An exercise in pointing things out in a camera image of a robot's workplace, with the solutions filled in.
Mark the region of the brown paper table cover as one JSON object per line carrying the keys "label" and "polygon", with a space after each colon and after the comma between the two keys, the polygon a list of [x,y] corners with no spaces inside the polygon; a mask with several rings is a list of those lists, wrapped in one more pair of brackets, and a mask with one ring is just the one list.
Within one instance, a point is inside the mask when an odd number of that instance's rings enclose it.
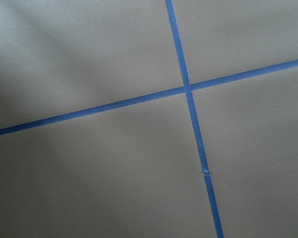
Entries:
{"label": "brown paper table cover", "polygon": [[0,0],[0,238],[298,238],[298,0]]}

